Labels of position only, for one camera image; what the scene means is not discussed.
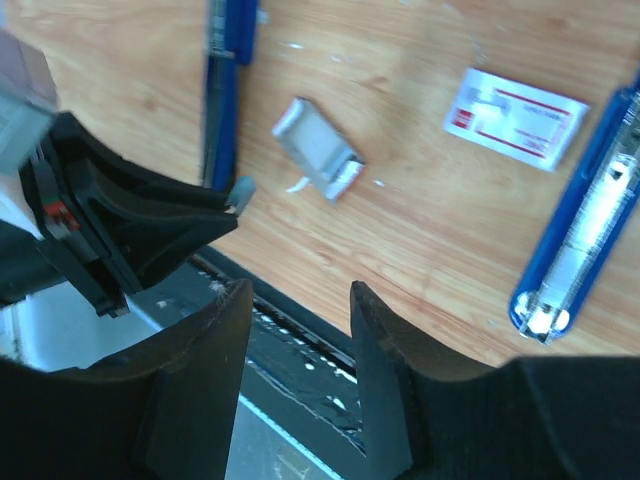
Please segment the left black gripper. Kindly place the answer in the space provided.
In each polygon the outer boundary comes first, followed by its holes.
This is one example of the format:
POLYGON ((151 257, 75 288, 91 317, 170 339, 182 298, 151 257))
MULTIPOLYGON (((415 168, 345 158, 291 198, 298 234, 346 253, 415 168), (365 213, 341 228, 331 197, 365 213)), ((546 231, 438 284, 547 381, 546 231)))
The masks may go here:
POLYGON ((121 290, 156 285, 238 226, 224 194, 124 159, 69 112, 56 117, 49 146, 49 161, 38 146, 20 169, 37 249, 99 316, 128 313, 121 290))

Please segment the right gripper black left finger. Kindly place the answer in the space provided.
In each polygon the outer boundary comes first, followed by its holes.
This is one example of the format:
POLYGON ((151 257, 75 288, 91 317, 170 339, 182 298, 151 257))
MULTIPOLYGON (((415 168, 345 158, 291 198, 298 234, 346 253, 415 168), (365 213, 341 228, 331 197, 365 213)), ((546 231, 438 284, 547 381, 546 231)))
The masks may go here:
POLYGON ((253 309, 247 280, 86 369, 1 363, 5 479, 221 479, 253 309))

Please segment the red staple box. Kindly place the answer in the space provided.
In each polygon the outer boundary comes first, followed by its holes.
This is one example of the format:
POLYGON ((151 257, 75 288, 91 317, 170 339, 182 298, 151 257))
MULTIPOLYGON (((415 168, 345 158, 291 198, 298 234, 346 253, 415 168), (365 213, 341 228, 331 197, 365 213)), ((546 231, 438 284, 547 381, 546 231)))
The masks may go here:
POLYGON ((442 128, 553 172, 589 110, 590 106, 579 100, 469 68, 442 128))

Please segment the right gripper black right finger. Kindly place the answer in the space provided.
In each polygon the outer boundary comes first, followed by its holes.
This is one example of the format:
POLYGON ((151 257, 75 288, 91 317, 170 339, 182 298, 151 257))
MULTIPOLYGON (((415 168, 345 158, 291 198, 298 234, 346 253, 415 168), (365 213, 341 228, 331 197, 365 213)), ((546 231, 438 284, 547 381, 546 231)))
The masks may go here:
POLYGON ((635 479, 639 361, 475 361, 350 290, 371 479, 635 479))

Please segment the silver staple strip piece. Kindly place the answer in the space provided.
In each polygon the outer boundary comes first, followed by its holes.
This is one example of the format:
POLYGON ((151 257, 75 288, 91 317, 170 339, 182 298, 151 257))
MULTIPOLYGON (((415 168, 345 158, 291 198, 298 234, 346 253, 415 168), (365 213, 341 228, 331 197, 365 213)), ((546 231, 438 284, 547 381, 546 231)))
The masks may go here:
POLYGON ((256 182, 251 176, 239 177, 227 197, 227 206, 231 212, 240 216, 257 190, 256 182))

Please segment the silver staple strips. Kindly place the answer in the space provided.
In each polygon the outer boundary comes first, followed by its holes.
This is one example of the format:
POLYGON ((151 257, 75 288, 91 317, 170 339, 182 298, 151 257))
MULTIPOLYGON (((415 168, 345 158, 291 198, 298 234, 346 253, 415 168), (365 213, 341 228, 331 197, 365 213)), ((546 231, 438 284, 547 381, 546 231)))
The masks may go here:
POLYGON ((366 162, 336 126, 309 99, 295 97, 272 128, 281 148, 331 204, 362 173, 366 162))

